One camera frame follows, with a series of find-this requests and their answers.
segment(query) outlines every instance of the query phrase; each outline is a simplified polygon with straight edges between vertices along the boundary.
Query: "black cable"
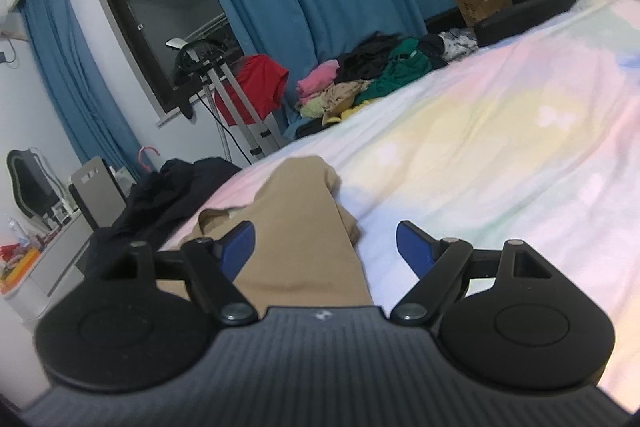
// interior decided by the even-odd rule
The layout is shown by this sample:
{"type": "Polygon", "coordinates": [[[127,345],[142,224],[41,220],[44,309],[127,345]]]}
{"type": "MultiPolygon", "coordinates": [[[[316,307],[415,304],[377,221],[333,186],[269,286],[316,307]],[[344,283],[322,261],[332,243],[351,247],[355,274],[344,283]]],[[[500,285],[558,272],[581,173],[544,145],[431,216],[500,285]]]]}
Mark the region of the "black cable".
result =
{"type": "Polygon", "coordinates": [[[11,51],[14,52],[14,58],[12,60],[4,61],[3,64],[13,64],[15,62],[15,59],[18,58],[18,54],[15,52],[14,43],[11,42],[11,39],[6,35],[0,34],[0,36],[3,36],[9,42],[9,45],[11,46],[11,51]]]}
{"type": "Polygon", "coordinates": [[[198,99],[202,102],[202,105],[204,107],[207,108],[207,111],[209,111],[211,113],[211,116],[220,124],[220,127],[222,127],[222,129],[224,129],[226,131],[226,133],[231,137],[231,140],[234,141],[234,143],[236,144],[236,147],[238,147],[238,150],[240,151],[241,155],[244,156],[244,159],[247,160],[249,162],[249,165],[251,165],[251,160],[249,159],[249,157],[244,154],[244,151],[242,150],[242,148],[240,147],[240,144],[238,143],[238,140],[236,140],[236,137],[233,136],[231,134],[231,131],[229,131],[226,126],[220,121],[220,118],[218,118],[215,113],[211,110],[211,108],[204,102],[204,100],[202,99],[202,97],[200,96],[200,93],[197,92],[196,95],[198,96],[198,99]]]}

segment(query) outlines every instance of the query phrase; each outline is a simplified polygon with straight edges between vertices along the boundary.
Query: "red garment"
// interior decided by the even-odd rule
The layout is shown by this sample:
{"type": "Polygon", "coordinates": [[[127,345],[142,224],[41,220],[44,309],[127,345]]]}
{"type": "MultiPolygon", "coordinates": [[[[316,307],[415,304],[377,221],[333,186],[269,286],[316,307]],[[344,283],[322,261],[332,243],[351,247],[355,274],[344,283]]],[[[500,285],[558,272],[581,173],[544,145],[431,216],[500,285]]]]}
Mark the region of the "red garment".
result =
{"type": "MultiPolygon", "coordinates": [[[[255,107],[258,116],[264,120],[271,111],[280,107],[288,77],[289,71],[267,55],[252,55],[245,59],[242,69],[236,75],[236,80],[255,107]]],[[[234,88],[226,80],[223,81],[223,85],[240,113],[242,121],[245,124],[255,123],[234,88]]],[[[236,125],[218,92],[216,92],[216,107],[229,126],[236,125]]]]}

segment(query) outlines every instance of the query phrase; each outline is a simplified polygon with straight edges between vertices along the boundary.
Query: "pink hook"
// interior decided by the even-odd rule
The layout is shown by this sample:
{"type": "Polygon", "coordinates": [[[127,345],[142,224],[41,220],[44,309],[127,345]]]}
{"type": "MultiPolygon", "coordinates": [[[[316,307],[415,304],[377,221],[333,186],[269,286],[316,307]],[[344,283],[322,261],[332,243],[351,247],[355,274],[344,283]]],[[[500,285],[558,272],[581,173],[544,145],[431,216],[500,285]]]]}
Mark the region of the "pink hook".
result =
{"type": "Polygon", "coordinates": [[[158,156],[160,155],[160,153],[158,152],[158,149],[156,149],[155,147],[150,147],[150,146],[143,147],[142,149],[140,149],[138,151],[138,163],[144,169],[145,172],[151,172],[153,169],[151,167],[149,167],[148,165],[146,165],[142,160],[142,153],[145,152],[145,151],[153,151],[158,156]]]}

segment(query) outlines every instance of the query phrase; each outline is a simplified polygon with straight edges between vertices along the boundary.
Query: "bed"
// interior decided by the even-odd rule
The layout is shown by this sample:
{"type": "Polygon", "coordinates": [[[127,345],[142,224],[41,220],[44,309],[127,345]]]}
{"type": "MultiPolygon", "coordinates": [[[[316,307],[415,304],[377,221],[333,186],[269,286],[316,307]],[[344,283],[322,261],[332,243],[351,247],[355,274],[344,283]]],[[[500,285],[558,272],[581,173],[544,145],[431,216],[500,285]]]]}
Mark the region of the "bed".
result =
{"type": "Polygon", "coordinates": [[[591,0],[434,71],[241,171],[204,208],[251,203],[284,158],[307,155],[341,177],[336,200],[363,231],[356,251],[385,312],[417,281],[400,220],[477,248],[524,238],[609,314],[600,385],[638,408],[640,2],[591,0]]]}

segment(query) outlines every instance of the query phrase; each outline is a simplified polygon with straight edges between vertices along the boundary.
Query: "black leather armchair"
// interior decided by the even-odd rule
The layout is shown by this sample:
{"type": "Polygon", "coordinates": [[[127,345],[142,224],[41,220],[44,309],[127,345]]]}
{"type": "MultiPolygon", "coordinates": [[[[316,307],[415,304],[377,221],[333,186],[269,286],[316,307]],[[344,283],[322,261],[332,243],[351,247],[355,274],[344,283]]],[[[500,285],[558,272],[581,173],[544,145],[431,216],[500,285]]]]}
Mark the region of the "black leather armchair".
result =
{"type": "MultiPolygon", "coordinates": [[[[513,6],[500,10],[474,26],[478,46],[489,46],[507,37],[520,35],[558,14],[566,12],[576,0],[511,0],[513,6]]],[[[464,28],[460,10],[452,8],[425,20],[429,33],[464,28]]]]}

